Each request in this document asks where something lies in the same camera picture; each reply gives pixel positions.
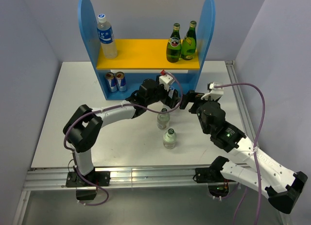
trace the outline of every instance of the white bottle cap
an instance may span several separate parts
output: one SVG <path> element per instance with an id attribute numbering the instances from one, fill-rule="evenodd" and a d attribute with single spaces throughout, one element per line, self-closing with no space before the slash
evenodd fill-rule
<path id="1" fill-rule="evenodd" d="M 98 21 L 101 22 L 101 23 L 104 23 L 104 22 L 107 21 L 106 15 L 104 15 L 104 14 L 100 14 L 97 17 L 98 17 Z"/>

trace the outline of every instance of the gray wall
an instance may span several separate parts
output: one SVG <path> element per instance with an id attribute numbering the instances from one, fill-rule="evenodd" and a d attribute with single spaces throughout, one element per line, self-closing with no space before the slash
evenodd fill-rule
<path id="1" fill-rule="evenodd" d="M 11 224 L 59 62 L 23 0 L 0 0 L 0 224 Z"/>
<path id="2" fill-rule="evenodd" d="M 236 59 L 240 82 L 254 83 L 266 99 L 259 143 L 282 165 L 311 177 L 311 0 L 265 0 Z M 255 128 L 261 99 L 243 94 Z M 311 184 L 307 183 L 292 217 L 310 224 Z"/>
<path id="3" fill-rule="evenodd" d="M 25 0 L 61 61 L 89 61 L 81 40 L 78 0 Z M 173 24 L 181 36 L 199 20 L 204 0 L 91 0 L 105 13 L 116 38 L 168 38 Z M 234 60 L 264 0 L 215 0 L 216 26 L 207 58 Z"/>

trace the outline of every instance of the blue shelf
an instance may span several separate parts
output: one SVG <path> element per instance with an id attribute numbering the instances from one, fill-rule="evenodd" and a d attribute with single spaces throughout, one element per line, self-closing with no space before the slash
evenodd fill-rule
<path id="1" fill-rule="evenodd" d="M 158 74 L 155 73 L 125 73 L 127 82 L 127 92 L 115 92 L 111 93 L 108 87 L 107 81 L 104 79 L 104 75 L 107 70 L 97 70 L 97 61 L 100 52 L 100 41 L 97 34 L 97 20 L 94 13 L 93 5 L 90 0 L 79 0 L 78 5 L 78 20 L 79 28 L 82 40 L 86 47 L 86 51 L 91 60 L 93 68 L 95 70 L 98 81 L 100 82 L 106 100 L 124 100 L 129 97 L 131 93 L 139 89 L 139 86 L 144 79 L 151 78 L 156 79 Z M 199 58 L 200 70 L 189 70 L 187 73 L 174 74 L 180 81 L 183 93 L 186 94 L 188 90 L 195 90 L 199 77 L 203 68 L 203 64 L 212 40 L 215 26 L 215 3 L 214 0 L 205 0 L 202 7 L 200 21 L 197 28 L 197 52 Z M 178 86 L 173 85 L 175 89 L 179 90 Z"/>

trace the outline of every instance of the blue bottle label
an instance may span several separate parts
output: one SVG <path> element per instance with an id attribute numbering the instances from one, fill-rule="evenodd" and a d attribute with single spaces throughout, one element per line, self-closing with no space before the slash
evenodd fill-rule
<path id="1" fill-rule="evenodd" d="M 101 31 L 97 28 L 99 40 L 103 44 L 110 44 L 114 41 L 113 33 L 112 33 L 112 27 L 110 27 L 108 30 Z"/>

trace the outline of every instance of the can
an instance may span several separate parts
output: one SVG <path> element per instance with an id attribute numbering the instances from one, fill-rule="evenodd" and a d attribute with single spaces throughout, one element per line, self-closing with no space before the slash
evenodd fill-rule
<path id="1" fill-rule="evenodd" d="M 116 83 L 116 79 L 115 76 L 113 75 L 113 73 L 109 72 L 105 75 L 105 79 L 108 82 L 108 87 L 110 88 L 110 91 L 112 93 L 116 92 L 118 90 L 117 87 L 117 83 Z"/>
<path id="2" fill-rule="evenodd" d="M 116 72 L 116 79 L 119 88 L 119 92 L 126 92 L 126 80 L 123 72 Z"/>

